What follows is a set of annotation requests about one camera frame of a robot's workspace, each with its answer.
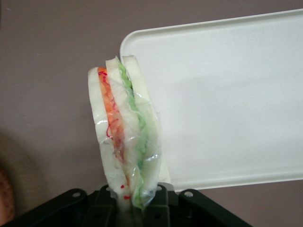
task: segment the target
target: gray surface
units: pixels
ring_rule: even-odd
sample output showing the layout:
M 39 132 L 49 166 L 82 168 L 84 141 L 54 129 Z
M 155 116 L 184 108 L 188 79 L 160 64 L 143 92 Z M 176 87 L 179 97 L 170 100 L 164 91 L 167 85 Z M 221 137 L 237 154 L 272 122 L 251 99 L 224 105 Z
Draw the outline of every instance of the gray surface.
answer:
M 130 32 L 303 8 L 299 0 L 1 1 L 0 162 L 19 213 L 105 181 L 87 71 Z M 203 190 L 254 226 L 301 226 L 303 181 Z

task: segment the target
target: screw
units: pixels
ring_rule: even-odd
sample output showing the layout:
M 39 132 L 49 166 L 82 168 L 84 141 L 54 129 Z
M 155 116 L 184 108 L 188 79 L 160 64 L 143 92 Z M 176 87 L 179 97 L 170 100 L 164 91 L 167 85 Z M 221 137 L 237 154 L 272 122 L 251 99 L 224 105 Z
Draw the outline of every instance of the screw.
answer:
M 194 196 L 194 194 L 193 194 L 192 192 L 190 192 L 190 191 L 184 192 L 184 195 L 185 195 L 186 197 L 188 197 L 188 198 L 191 198 L 191 197 Z
M 81 195 L 80 192 L 75 192 L 72 196 L 73 196 L 74 198 L 76 198 L 76 197 L 79 197 L 80 195 Z

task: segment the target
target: shredded carrot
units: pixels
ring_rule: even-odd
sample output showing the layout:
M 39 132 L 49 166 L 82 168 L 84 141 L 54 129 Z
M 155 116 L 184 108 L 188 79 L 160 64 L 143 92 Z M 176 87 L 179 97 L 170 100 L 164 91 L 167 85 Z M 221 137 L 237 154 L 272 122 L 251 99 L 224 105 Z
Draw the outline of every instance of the shredded carrot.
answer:
M 98 68 L 98 76 L 100 81 L 101 93 L 108 119 L 107 137 L 113 140 L 115 148 L 115 156 L 124 163 L 124 128 L 121 114 L 115 102 L 106 68 Z

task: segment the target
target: sandwich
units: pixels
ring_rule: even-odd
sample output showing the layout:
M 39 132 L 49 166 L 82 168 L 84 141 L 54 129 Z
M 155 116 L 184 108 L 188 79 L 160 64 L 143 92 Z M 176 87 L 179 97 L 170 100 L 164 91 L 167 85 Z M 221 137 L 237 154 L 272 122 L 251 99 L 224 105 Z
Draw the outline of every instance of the sandwich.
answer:
M 160 123 L 134 56 L 115 57 L 89 71 L 91 103 L 101 159 L 121 212 L 141 210 L 157 190 L 161 163 Z M 165 166 L 164 181 L 169 182 Z

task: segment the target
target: skin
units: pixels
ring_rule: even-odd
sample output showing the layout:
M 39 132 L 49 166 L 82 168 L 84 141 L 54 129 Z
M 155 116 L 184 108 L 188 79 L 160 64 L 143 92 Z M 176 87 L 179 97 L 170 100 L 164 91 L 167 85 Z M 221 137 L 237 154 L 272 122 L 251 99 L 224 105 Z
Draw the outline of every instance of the skin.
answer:
M 0 166 L 0 226 L 15 217 L 13 187 L 6 171 Z

